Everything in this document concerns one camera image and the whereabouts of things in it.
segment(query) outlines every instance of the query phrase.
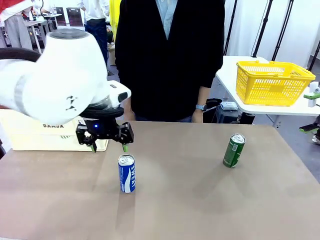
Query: aluminum can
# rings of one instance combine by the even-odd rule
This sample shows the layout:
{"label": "aluminum can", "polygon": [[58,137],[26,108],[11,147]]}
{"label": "aluminum can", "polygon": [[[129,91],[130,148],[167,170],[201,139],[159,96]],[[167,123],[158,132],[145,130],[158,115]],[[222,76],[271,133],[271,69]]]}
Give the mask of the aluminum can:
{"label": "aluminum can", "polygon": [[239,158],[242,150],[244,149],[245,143],[245,136],[239,133],[232,135],[223,158],[223,164],[228,168],[234,168],[239,162]]}
{"label": "aluminum can", "polygon": [[129,194],[136,189],[135,157],[130,154],[121,155],[118,159],[120,189]]}

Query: black sweater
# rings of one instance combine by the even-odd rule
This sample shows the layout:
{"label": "black sweater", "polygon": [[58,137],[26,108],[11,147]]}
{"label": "black sweater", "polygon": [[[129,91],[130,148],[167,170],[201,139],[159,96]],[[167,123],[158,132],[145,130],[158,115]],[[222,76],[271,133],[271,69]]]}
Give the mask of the black sweater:
{"label": "black sweater", "polygon": [[193,114],[223,64],[223,0],[178,0],[167,40],[156,0],[122,0],[115,58],[131,107],[152,121]]}

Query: plastic basket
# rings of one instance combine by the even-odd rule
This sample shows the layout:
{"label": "plastic basket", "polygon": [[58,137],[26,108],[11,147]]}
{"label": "plastic basket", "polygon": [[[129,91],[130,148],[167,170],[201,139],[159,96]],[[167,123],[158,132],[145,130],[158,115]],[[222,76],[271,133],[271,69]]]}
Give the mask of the plastic basket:
{"label": "plastic basket", "polygon": [[236,93],[245,104],[291,106],[309,83],[310,71],[294,63],[239,61]]}

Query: jeans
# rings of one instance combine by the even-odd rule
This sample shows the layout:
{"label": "jeans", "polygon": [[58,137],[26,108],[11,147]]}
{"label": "jeans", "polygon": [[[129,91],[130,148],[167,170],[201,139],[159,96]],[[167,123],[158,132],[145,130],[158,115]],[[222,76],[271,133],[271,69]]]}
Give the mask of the jeans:
{"label": "jeans", "polygon": [[[144,121],[144,122],[151,122],[150,120],[148,120],[147,118],[145,117],[142,117],[142,116],[137,116],[135,115],[135,120],[136,121]],[[192,122],[192,117],[191,116],[188,116],[184,119],[181,119],[181,120],[178,120],[176,121],[177,123],[191,123]]]}
{"label": "jeans", "polygon": [[86,22],[85,31],[92,34],[99,44],[105,66],[108,67],[108,36],[107,24],[104,19],[92,19]]}

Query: hand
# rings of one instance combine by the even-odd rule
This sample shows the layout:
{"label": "hand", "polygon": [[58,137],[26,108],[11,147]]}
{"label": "hand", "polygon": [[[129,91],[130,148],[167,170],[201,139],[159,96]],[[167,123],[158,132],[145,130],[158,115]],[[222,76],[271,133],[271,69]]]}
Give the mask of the hand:
{"label": "hand", "polygon": [[125,121],[135,121],[136,120],[135,113],[131,109],[124,110],[124,120]]}
{"label": "hand", "polygon": [[203,124],[204,123],[204,112],[200,109],[196,109],[192,115],[192,122]]}

